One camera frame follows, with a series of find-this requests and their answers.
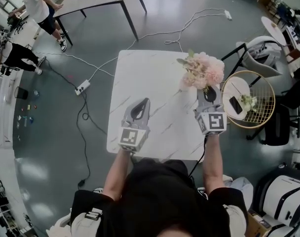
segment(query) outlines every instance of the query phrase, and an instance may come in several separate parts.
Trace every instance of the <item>white cable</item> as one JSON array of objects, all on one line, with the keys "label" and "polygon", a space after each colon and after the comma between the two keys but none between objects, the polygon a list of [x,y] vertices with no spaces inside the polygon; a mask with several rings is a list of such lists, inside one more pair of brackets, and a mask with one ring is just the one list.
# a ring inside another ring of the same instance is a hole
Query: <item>white cable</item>
[{"label": "white cable", "polygon": [[[180,43],[181,34],[182,34],[182,32],[183,32],[188,26],[191,25],[191,23],[192,23],[193,21],[195,21],[196,19],[199,19],[199,18],[207,17],[207,16],[226,16],[225,14],[220,13],[220,14],[207,14],[207,15],[203,15],[203,16],[199,16],[199,17],[194,18],[194,16],[195,16],[196,14],[201,13],[201,12],[206,11],[206,10],[225,10],[225,9],[209,8],[209,9],[204,9],[204,10],[195,12],[195,13],[192,15],[192,17],[190,18],[190,20],[188,20],[188,21],[185,23],[185,25],[184,25],[184,27],[183,27],[182,29],[177,30],[177,31],[171,31],[171,32],[158,32],[158,33],[155,33],[155,34],[147,34],[147,35],[144,35],[143,37],[139,38],[139,40],[142,40],[143,38],[148,37],[148,36],[154,36],[154,35],[159,35],[159,34],[174,34],[174,33],[180,33],[179,38],[178,38],[177,40],[166,40],[166,41],[164,42],[164,44],[169,45],[169,44],[172,44],[172,43],[178,43],[179,46],[180,46],[180,50],[183,52],[183,49],[182,49],[181,43]],[[135,41],[134,41],[134,42],[133,42],[126,50],[129,50],[129,49],[136,43],[136,41],[137,41],[137,40],[135,40]],[[83,62],[85,62],[86,64],[88,64],[88,65],[90,65],[90,66],[96,68],[95,72],[93,73],[93,75],[90,77],[90,79],[89,79],[88,81],[90,81],[90,80],[95,76],[96,72],[99,71],[99,70],[102,71],[102,72],[104,72],[104,73],[106,73],[106,74],[108,74],[108,75],[110,75],[110,76],[112,76],[112,77],[114,77],[114,75],[112,75],[112,74],[110,74],[110,73],[108,73],[108,72],[106,72],[106,71],[104,71],[104,70],[101,70],[101,68],[102,68],[103,66],[105,66],[106,64],[108,64],[109,62],[111,62],[111,61],[113,61],[113,60],[115,60],[115,59],[118,58],[118,56],[117,56],[117,57],[113,58],[112,60],[109,60],[108,62],[104,63],[103,65],[101,65],[101,66],[99,66],[99,67],[96,67],[95,65],[89,64],[88,62],[86,62],[86,61],[84,61],[84,60],[82,60],[82,59],[80,59],[80,58],[77,58],[77,57],[75,57],[74,55],[68,55],[68,54],[64,54],[64,53],[61,53],[61,54],[58,54],[58,53],[42,53],[42,54],[66,55],[66,56],[70,56],[70,57],[73,57],[73,58],[75,58],[75,59],[77,59],[77,60],[83,61]]]},{"label": "white cable", "polygon": [[65,54],[65,53],[43,53],[43,52],[34,52],[34,53],[51,54],[51,55],[65,55],[65,56],[73,57],[73,58],[75,58],[75,59],[77,59],[77,60],[80,60],[80,61],[82,61],[82,62],[85,62],[87,65],[90,65],[90,66],[96,68],[96,71],[100,70],[100,71],[102,71],[102,72],[104,72],[104,73],[110,75],[111,77],[114,77],[112,74],[108,73],[108,72],[105,71],[105,70],[101,70],[100,68],[103,67],[105,64],[107,64],[107,63],[113,61],[113,60],[116,59],[117,57],[114,58],[114,59],[112,59],[112,60],[110,60],[110,61],[108,61],[108,62],[106,62],[106,63],[104,63],[102,66],[100,66],[100,67],[98,68],[98,67],[96,67],[95,65],[90,64],[90,63],[88,63],[88,62],[86,62],[86,61],[84,61],[84,60],[82,60],[82,59],[80,59],[80,58],[77,58],[77,57],[75,57],[74,55],[70,55],[70,54]]}]

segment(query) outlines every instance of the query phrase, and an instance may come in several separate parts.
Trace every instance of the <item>person's hand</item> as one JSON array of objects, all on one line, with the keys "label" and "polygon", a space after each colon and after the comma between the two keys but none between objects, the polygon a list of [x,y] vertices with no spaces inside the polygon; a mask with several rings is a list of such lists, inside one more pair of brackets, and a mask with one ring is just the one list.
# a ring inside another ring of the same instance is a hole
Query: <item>person's hand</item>
[{"label": "person's hand", "polygon": [[63,4],[55,4],[55,11],[59,10],[60,8],[62,8]]},{"label": "person's hand", "polygon": [[15,10],[11,11],[11,12],[8,14],[8,17],[9,17],[9,18],[10,18],[10,17],[13,17],[14,14],[15,14]]}]

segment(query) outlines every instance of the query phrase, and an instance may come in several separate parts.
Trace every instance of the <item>power strip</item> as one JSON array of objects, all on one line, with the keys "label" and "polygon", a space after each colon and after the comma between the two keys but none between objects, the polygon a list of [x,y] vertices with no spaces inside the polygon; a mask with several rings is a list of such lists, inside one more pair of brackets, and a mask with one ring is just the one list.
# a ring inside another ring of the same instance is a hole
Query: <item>power strip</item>
[{"label": "power strip", "polygon": [[229,11],[225,10],[225,16],[227,17],[227,19],[232,20],[231,14]]},{"label": "power strip", "polygon": [[85,91],[91,83],[88,80],[85,80],[77,89],[75,89],[75,93],[79,96],[83,91]]}]

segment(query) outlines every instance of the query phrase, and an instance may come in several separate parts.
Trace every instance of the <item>white strap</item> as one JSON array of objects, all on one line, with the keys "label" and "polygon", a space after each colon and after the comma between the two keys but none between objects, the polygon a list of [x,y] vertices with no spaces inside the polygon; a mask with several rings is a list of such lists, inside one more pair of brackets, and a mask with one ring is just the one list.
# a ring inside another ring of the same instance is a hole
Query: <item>white strap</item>
[{"label": "white strap", "polygon": [[72,223],[71,234],[73,237],[95,237],[101,223],[102,211],[96,208],[92,212],[81,213]]}]

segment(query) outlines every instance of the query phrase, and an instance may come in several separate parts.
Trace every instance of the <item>black office chair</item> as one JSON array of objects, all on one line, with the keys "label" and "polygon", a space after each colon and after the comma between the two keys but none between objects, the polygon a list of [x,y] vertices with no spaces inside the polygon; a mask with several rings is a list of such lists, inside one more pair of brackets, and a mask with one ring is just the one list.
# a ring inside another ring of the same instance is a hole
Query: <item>black office chair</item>
[{"label": "black office chair", "polygon": [[263,128],[265,128],[265,140],[260,140],[260,143],[264,145],[286,145],[289,141],[290,127],[297,129],[297,138],[300,138],[300,114],[290,116],[288,109],[294,110],[300,106],[300,80],[290,90],[284,92],[286,92],[285,96],[275,96],[275,110],[270,120],[252,136],[247,136],[247,140],[253,140]]},{"label": "black office chair", "polygon": [[14,35],[16,35],[16,33],[20,33],[20,31],[23,29],[23,25],[26,24],[27,21],[23,22],[23,19],[13,15],[7,19],[7,23],[11,26],[11,32],[15,29]]}]

